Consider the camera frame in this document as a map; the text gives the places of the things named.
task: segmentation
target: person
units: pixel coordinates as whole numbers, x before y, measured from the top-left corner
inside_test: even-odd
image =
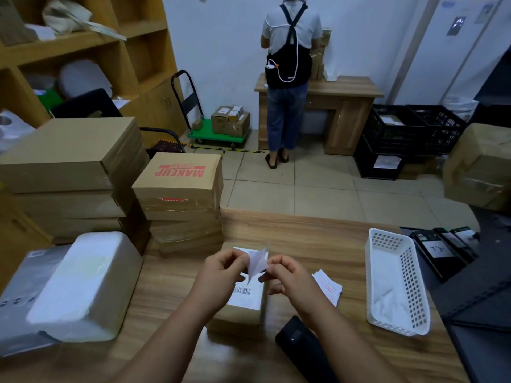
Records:
[[[183,303],[111,382],[180,382],[202,329],[227,304],[249,263],[248,255],[236,249],[208,257]],[[268,294],[289,298],[304,324],[316,333],[340,382],[405,381],[329,302],[302,264],[288,256],[271,257],[259,281],[273,279],[278,283],[269,286]]]
[[[261,47],[268,49],[268,148],[265,156],[271,169],[277,155],[283,163],[295,149],[312,73],[311,49],[319,47],[323,28],[319,13],[307,0],[284,0],[266,16]]]

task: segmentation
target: white t-shirt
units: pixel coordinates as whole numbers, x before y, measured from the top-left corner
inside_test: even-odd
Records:
[[[299,0],[286,1],[284,3],[291,20],[294,20],[302,8],[303,2]],[[270,39],[270,53],[274,54],[286,44],[289,34],[289,24],[284,11],[280,6],[268,12],[263,25],[263,36]],[[312,48],[312,40],[319,39],[323,35],[323,28],[319,13],[308,8],[296,25],[298,44],[305,48]]]

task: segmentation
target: hand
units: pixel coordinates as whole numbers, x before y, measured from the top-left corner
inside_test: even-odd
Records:
[[[222,250],[207,257],[195,277],[187,300],[205,312],[209,321],[227,304],[236,282],[245,279],[240,273],[249,263],[248,254],[237,249]]]
[[[333,307],[311,273],[298,261],[285,255],[268,259],[265,274],[259,282],[278,279],[268,288],[268,295],[283,294],[296,309],[302,321],[314,330],[314,316]]]

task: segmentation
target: black apron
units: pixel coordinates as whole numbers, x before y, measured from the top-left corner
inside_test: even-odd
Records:
[[[284,4],[281,5],[281,8],[290,27],[288,38],[286,44],[284,44],[284,47],[282,47],[276,53],[268,55],[266,58],[266,64],[278,64],[278,68],[266,68],[266,81],[268,86],[273,89],[288,89],[291,87],[301,86],[307,83],[312,74],[311,50],[298,44],[295,28],[296,24],[302,17],[303,12],[306,11],[308,6],[304,3],[302,9],[300,9],[294,20],[291,20],[289,11]],[[294,44],[291,44],[291,38],[294,39]]]

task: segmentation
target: black chair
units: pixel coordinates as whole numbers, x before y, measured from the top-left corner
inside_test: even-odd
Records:
[[[88,118],[88,117],[122,117],[123,115],[108,96],[105,89],[89,91],[80,96],[71,98],[64,103],[50,109],[55,118]],[[162,128],[140,128],[143,132],[157,132],[171,135],[174,142],[160,141],[147,150],[150,158],[157,152],[186,153],[179,141],[179,136],[172,130]]]

